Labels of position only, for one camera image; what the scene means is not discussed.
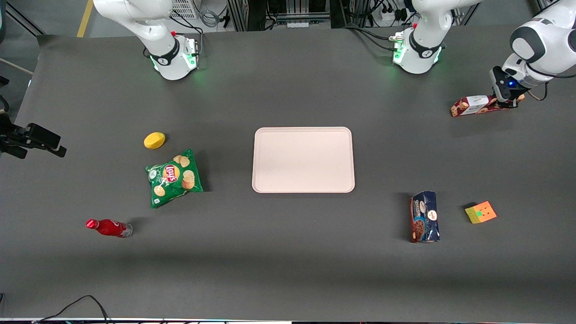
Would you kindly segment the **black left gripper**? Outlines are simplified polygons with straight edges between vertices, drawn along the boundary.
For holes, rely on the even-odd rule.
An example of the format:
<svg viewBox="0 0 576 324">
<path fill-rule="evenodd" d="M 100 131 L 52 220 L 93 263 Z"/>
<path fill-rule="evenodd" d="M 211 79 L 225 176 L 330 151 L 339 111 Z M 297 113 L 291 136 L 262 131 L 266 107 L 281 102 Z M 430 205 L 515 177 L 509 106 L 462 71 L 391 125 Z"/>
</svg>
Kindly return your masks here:
<svg viewBox="0 0 576 324">
<path fill-rule="evenodd" d="M 506 104 L 510 104 L 511 109 L 517 108 L 521 97 L 526 94 L 526 88 L 500 66 L 490 70 L 490 77 L 492 90 L 497 98 L 495 109 L 506 109 Z"/>
</svg>

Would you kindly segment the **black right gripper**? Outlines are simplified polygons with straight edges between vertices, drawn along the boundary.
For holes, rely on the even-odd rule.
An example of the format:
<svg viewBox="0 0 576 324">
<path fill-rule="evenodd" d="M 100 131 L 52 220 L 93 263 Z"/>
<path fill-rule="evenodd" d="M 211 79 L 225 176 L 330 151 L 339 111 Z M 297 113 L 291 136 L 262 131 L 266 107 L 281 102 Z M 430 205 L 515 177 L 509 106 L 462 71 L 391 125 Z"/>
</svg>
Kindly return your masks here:
<svg viewBox="0 0 576 324">
<path fill-rule="evenodd" d="M 28 142 L 43 147 L 49 153 L 60 158 L 66 155 L 67 149 L 60 145 L 60 136 L 35 123 L 21 127 L 12 123 L 8 115 L 0 116 L 0 150 L 16 158 L 24 159 L 27 155 Z"/>
</svg>

